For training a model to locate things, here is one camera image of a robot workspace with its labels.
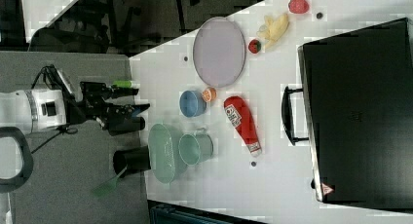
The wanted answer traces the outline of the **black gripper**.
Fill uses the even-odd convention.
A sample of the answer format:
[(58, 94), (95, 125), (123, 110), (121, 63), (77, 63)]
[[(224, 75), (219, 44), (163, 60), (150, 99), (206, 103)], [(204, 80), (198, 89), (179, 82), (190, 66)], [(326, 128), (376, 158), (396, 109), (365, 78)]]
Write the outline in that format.
[(150, 108), (149, 103), (135, 105), (108, 104), (105, 100), (137, 95), (139, 89), (111, 87), (105, 83), (81, 82), (82, 99), (76, 100), (73, 93), (66, 96), (66, 123), (80, 125), (95, 120), (103, 130), (141, 131), (145, 120), (140, 114)]

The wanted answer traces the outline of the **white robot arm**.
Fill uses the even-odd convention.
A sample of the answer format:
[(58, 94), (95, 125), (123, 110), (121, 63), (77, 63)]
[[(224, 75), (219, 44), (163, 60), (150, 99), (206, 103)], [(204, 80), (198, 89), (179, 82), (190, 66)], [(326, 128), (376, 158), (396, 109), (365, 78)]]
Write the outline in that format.
[(140, 116), (150, 105), (114, 104), (119, 97), (135, 96), (138, 90), (104, 83), (82, 82), (82, 99), (68, 89), (32, 89), (1, 94), (1, 125), (15, 127), (24, 134), (63, 129), (96, 121), (112, 135), (141, 131)]

